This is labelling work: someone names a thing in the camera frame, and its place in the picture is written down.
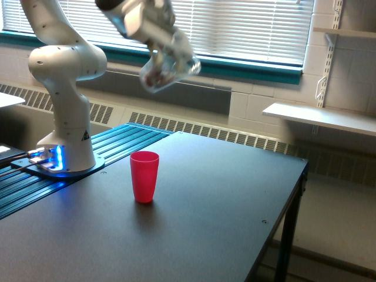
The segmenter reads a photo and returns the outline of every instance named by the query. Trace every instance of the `radiator vent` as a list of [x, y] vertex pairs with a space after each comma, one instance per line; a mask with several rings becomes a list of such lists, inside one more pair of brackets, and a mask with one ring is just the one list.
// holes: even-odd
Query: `radiator vent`
[[[4, 84], [0, 84], [0, 92], [25, 99], [22, 106], [53, 112], [52, 101], [48, 93]], [[90, 120], [92, 122], [107, 125], [112, 112], [113, 107], [90, 103]]]
[[325, 148], [296, 146], [281, 140], [201, 123], [184, 122], [133, 112], [129, 122], [151, 125], [172, 132], [183, 131], [232, 143], [256, 147], [310, 161], [310, 173], [335, 177], [367, 186], [376, 186], [376, 160]]

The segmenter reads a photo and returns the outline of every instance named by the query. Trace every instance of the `blue led light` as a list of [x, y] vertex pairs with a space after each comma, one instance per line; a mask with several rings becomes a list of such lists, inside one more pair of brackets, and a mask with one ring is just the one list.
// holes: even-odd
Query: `blue led light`
[[63, 169], [63, 152], [60, 146], [56, 147], [56, 158], [58, 160], [56, 168], [59, 170]]

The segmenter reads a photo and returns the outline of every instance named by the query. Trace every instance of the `warning label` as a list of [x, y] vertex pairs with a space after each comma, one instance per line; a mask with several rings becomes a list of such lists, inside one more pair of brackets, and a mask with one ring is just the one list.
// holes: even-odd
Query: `warning label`
[[90, 139], [90, 136], [88, 134], [88, 131], [85, 130], [85, 133], [83, 134], [81, 141], [88, 140], [88, 139]]

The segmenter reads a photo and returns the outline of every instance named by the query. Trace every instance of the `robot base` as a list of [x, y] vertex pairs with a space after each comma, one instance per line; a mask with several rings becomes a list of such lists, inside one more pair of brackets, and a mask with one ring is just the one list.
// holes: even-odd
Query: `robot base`
[[[41, 169], [39, 166], [30, 166], [27, 167], [24, 172], [28, 172], [30, 174], [40, 176], [40, 177], [46, 177], [46, 178], [53, 178], [53, 179], [80, 179], [84, 178], [85, 176], [88, 176], [94, 172], [97, 172], [101, 168], [105, 166], [105, 158], [99, 156], [98, 154], [94, 154], [95, 158], [95, 165], [91, 169], [86, 169], [81, 172], [63, 172], [63, 173], [52, 173], [45, 169]], [[30, 165], [29, 159], [26, 157], [21, 160], [15, 160], [11, 163], [11, 166], [18, 169], [21, 167], [25, 167], [27, 165]]]

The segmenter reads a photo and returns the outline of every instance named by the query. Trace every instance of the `red plastic cup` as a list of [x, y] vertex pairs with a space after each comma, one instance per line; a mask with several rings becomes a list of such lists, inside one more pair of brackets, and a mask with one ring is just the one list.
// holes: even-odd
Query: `red plastic cup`
[[156, 153], [139, 151], [130, 155], [133, 194], [137, 202], [146, 204], [153, 200], [158, 165], [159, 156]]

